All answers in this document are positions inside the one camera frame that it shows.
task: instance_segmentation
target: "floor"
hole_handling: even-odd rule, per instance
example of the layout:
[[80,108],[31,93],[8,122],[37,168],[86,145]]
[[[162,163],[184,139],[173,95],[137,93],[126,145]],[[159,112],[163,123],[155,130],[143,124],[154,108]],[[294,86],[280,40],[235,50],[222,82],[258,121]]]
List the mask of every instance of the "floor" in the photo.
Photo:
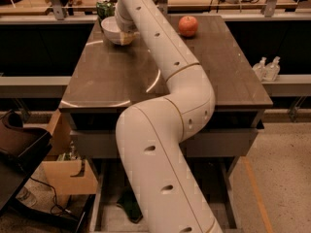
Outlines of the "floor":
[[[230,177],[237,225],[244,233],[309,233],[311,114],[306,110],[292,122],[286,112],[273,111],[264,115],[263,122],[264,129]],[[46,180],[42,167],[33,178]],[[49,212],[53,205],[51,189],[33,181],[26,187],[37,200],[33,208]],[[81,197],[73,197],[69,209],[77,213],[81,207]],[[64,231],[8,211],[0,217],[0,232]]]

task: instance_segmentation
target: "red apple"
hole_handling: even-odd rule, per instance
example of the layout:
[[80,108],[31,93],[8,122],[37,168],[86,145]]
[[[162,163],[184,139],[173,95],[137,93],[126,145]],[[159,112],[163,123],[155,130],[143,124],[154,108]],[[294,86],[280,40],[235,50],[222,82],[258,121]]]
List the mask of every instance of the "red apple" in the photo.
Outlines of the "red apple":
[[197,31],[197,27],[197,19],[192,16],[181,17],[178,23],[178,30],[185,37],[192,37]]

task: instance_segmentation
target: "bowl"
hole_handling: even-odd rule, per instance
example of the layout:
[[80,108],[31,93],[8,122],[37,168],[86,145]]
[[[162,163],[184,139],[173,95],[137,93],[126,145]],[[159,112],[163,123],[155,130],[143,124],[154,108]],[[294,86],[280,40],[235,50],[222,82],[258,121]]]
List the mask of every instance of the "bowl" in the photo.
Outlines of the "bowl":
[[119,29],[115,17],[106,17],[103,19],[101,27],[105,37],[116,45],[129,45],[135,39],[134,33],[125,33]]

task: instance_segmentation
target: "plastic bottle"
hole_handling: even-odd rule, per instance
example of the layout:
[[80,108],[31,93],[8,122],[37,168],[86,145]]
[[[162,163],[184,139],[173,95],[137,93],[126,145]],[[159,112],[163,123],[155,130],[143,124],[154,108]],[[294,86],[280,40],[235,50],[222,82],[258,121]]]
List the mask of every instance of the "plastic bottle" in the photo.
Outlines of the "plastic bottle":
[[261,61],[253,66],[253,71],[255,72],[256,76],[262,81],[263,74],[264,74],[264,65],[265,65],[266,58],[263,57]]
[[280,72],[279,61],[280,57],[276,56],[271,63],[265,66],[263,76],[264,81],[274,82],[276,80],[276,77]]

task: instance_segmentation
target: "white robotic arm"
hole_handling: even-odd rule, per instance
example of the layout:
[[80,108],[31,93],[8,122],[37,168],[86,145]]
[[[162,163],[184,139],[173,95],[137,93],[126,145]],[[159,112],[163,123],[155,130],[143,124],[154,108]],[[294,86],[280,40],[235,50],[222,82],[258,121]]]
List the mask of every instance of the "white robotic arm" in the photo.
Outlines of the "white robotic arm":
[[125,32],[137,26],[170,91],[126,109],[116,128],[121,161],[149,231],[222,232],[179,148],[214,112],[209,79],[153,0],[118,0],[116,20]]

